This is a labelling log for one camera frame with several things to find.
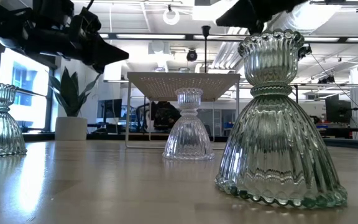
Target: window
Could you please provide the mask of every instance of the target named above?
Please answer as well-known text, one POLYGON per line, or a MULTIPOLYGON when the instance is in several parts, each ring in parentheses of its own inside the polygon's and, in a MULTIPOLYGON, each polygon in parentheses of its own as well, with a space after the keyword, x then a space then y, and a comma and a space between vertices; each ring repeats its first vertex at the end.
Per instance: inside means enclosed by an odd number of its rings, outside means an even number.
POLYGON ((19 126, 45 127, 49 68, 24 55, 6 49, 1 55, 0 83, 23 91, 16 93, 10 114, 19 126))

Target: computer monitor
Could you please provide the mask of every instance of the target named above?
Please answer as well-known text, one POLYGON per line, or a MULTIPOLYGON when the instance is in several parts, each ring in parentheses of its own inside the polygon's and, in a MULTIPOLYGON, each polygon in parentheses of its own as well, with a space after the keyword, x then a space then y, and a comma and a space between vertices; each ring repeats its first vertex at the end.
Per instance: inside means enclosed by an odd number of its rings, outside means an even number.
POLYGON ((121 117, 122 99, 116 100, 99 100, 98 118, 120 118, 121 117))
POLYGON ((352 105, 349 101, 326 99, 327 120, 330 122, 347 123, 351 122, 352 105))

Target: table surface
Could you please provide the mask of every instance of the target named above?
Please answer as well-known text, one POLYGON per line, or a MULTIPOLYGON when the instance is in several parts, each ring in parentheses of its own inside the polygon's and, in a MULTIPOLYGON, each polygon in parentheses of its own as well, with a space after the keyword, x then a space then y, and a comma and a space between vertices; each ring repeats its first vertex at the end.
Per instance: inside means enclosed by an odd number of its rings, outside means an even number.
POLYGON ((358 149, 329 148, 348 206, 305 210, 217 190, 223 151, 212 161, 179 162, 163 160, 160 149, 125 149, 120 141, 27 148, 26 156, 0 158, 0 223, 358 223, 358 149))
POLYGON ((176 101, 180 88, 203 90, 201 101, 216 101, 240 80, 240 74, 128 72, 132 82, 149 100, 176 101))

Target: potted plant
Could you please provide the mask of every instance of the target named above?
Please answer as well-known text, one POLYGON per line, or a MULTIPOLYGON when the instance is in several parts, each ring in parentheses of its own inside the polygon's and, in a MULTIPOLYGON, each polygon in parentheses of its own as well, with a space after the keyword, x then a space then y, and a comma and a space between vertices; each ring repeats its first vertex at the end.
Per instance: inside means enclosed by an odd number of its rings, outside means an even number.
POLYGON ((86 118, 79 118, 78 113, 90 94, 88 92, 92 90, 101 75, 99 74, 91 83, 87 84, 81 94, 78 89, 78 75, 76 72, 70 76, 67 68, 65 68, 61 82, 57 78, 50 76, 49 85, 57 101, 67 114, 67 117, 58 117, 56 119, 55 140, 86 140, 88 121, 86 118))

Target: perforated tabletop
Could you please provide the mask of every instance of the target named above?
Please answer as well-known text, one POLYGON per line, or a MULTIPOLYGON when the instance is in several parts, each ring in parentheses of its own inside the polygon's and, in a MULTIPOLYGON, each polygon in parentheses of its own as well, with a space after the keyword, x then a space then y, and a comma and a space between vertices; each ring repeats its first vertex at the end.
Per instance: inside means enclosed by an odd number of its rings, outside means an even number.
POLYGON ((239 74, 128 72, 132 82, 149 100, 176 101, 175 90, 200 88, 201 101, 215 101, 239 81, 239 74))

